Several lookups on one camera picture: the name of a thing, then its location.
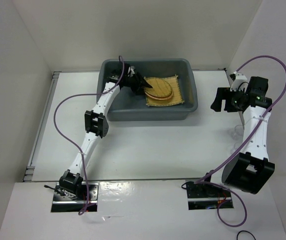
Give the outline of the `round yellow bamboo tray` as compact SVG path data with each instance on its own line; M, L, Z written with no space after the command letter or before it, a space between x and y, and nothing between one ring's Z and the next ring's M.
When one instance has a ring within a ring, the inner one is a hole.
M150 77L145 80L152 86L152 88L145 87L145 91L157 93L169 93L173 91L170 84L162 78Z

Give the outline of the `rectangular bamboo mat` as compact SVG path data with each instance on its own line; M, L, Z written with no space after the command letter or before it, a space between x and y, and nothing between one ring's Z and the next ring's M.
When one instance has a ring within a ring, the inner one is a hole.
M146 105L149 107L171 107L179 104L183 104L184 100L182 98L181 90L178 83L178 76L174 75L171 77L160 78L167 81L172 87L173 96L168 100L155 100L146 96Z

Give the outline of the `clear plastic cup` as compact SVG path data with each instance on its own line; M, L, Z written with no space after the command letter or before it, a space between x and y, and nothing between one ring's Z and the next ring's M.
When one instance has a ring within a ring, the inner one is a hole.
M234 127L234 131L232 132L232 137L235 140L242 139L244 135L244 126L239 124Z
M242 143L240 141L234 143L230 148L230 154L233 154L240 147L241 144Z

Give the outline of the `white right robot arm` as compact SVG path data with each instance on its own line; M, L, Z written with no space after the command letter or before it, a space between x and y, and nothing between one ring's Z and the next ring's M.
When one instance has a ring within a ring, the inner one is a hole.
M227 163L222 183L246 193L257 194L275 171L267 153L267 129L271 116L271 98L266 97L268 79L242 73L231 75L231 87L217 89L211 104L215 112L241 112L244 118L243 147Z

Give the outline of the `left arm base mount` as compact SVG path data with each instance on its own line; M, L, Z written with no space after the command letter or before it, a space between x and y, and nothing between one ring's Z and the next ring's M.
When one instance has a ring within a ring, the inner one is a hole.
M79 212L86 203L87 191L86 184L82 183L80 193L73 194L59 187L56 183L55 187L44 185L45 188L53 190L53 199L51 212L53 213L67 213L67 212ZM89 204L86 212L97 211L99 183L89 184Z

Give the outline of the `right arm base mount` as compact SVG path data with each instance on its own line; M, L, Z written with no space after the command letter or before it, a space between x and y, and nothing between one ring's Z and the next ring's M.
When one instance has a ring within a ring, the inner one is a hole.
M221 209L232 209L233 202L231 193L222 188L210 184L194 184L187 181L181 185L186 191L188 209L191 210L216 210L219 205Z

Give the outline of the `round orange woven tray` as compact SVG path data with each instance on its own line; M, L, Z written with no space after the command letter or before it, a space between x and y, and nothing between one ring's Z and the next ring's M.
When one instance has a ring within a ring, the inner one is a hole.
M173 96L172 92L166 92L166 93L159 93L159 92L155 92L155 91L145 91L145 95L154 99L154 100L168 100Z

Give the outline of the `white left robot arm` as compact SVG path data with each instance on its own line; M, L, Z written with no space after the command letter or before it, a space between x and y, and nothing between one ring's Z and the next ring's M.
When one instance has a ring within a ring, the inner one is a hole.
M81 93L69 96L62 100L54 110L53 123L57 132L78 149L78 154L70 168L66 170L59 179L60 189L63 190L66 196L71 200L76 200L83 194L83 181L86 182L86 194L89 195L86 167L99 140L108 133L109 125L106 116L114 99L123 87L130 88L134 93L143 93L143 88L150 88L151 86L133 66L125 66L121 70L114 70L107 77L103 92L95 94L98 96L98 102L94 108L89 111L87 110L84 114L85 138L81 146L69 139L59 130L56 123L56 115L59 107L67 100L78 96L91 96L92 94Z

